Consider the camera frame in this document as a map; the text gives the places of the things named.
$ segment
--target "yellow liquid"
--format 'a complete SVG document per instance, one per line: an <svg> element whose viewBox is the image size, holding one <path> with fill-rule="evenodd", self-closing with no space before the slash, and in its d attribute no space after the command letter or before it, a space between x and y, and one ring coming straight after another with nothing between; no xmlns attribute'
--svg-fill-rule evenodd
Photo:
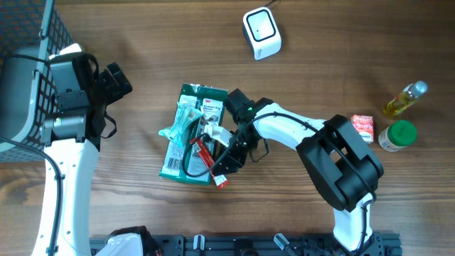
<svg viewBox="0 0 455 256"><path fill-rule="evenodd" d="M396 117L414 104L417 98L407 90L403 91L384 107L384 115L388 118Z"/></svg>

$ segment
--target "white cube device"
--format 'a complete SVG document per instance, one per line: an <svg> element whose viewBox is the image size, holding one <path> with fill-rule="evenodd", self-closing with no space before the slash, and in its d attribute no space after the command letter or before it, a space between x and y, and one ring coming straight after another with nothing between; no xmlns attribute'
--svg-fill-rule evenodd
<svg viewBox="0 0 455 256"><path fill-rule="evenodd" d="M249 11L243 16L243 34L255 55L255 60L278 53L282 47L282 37L279 35L272 12L267 7Z"/></svg>

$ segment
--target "light blue plastic wrapper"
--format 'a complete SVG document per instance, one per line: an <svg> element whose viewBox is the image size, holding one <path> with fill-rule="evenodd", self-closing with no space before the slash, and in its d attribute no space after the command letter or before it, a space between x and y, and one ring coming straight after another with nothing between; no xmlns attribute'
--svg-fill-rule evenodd
<svg viewBox="0 0 455 256"><path fill-rule="evenodd" d="M162 129L158 134L168 138L171 142L177 144L178 147L183 147L183 143L188 141L188 127L201 116L202 112L200 110L177 102L177 113L173 125Z"/></svg>

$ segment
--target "bottle with yellow liquid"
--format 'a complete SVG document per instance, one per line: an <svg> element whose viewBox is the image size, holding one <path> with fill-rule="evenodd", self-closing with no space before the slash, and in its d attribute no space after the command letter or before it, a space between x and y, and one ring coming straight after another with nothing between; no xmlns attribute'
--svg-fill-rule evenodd
<svg viewBox="0 0 455 256"><path fill-rule="evenodd" d="M428 85L424 81L408 85L400 95L385 105L384 115L389 118L396 117L420 99L427 90Z"/></svg>

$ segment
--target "wood grain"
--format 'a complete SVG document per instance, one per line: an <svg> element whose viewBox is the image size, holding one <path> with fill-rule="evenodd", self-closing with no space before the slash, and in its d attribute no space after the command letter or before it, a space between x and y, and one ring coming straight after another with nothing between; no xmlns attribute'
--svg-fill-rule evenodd
<svg viewBox="0 0 455 256"><path fill-rule="evenodd" d="M229 175L222 191L158 177L183 82L268 97L307 117L370 114L404 86L429 92L402 118L415 145L390 154L372 207L375 230L402 238L405 255L455 255L455 3L283 1L273 7L280 53L255 61L241 28L259 1L58 6L75 41L101 65L117 61L134 91L109 106L118 123L103 141L92 182L91 236L146 225L155 234L331 232L333 213L294 151ZM234 128L229 115L225 125ZM43 163L0 164L0 255L29 255L38 232Z"/></svg>

